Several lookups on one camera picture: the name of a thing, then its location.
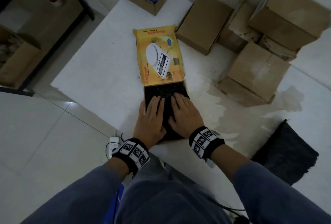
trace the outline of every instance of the person's left hand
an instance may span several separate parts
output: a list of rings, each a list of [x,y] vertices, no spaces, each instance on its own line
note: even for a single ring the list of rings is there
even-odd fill
[[[162,126],[164,98],[161,99],[159,111],[157,111],[160,98],[160,96],[154,96],[151,99],[145,115],[145,101],[143,100],[141,102],[138,120],[133,131],[133,137],[143,142],[148,150],[151,149],[151,147],[154,146],[157,142],[159,142],[167,133],[165,128]]]

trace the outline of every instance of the black wristband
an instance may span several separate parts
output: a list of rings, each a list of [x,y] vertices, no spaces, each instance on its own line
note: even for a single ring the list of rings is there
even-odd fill
[[[210,159],[213,151],[220,145],[225,144],[225,141],[218,138],[207,127],[201,126],[191,134],[189,144],[201,159]]]
[[[144,143],[137,138],[131,138],[113,151],[113,157],[123,160],[129,167],[129,173],[136,175],[138,170],[143,168],[150,160],[149,152]]]

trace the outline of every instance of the picture of kitchen scale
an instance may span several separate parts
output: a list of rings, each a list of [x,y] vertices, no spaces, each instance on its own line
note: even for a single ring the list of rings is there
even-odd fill
[[[148,63],[155,69],[155,71],[165,78],[171,63],[171,56],[167,55],[157,44],[151,43],[146,48],[146,57]]]

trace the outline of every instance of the power strip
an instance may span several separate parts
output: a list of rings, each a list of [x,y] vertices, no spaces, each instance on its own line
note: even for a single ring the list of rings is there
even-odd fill
[[[110,137],[108,145],[108,158],[111,158],[113,151],[119,147],[119,137]]]

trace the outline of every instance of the white tile floor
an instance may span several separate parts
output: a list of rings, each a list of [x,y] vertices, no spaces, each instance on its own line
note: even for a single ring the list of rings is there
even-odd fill
[[[106,161],[114,128],[50,86],[103,17],[85,19],[34,80],[34,97],[0,93],[0,223],[20,223]]]

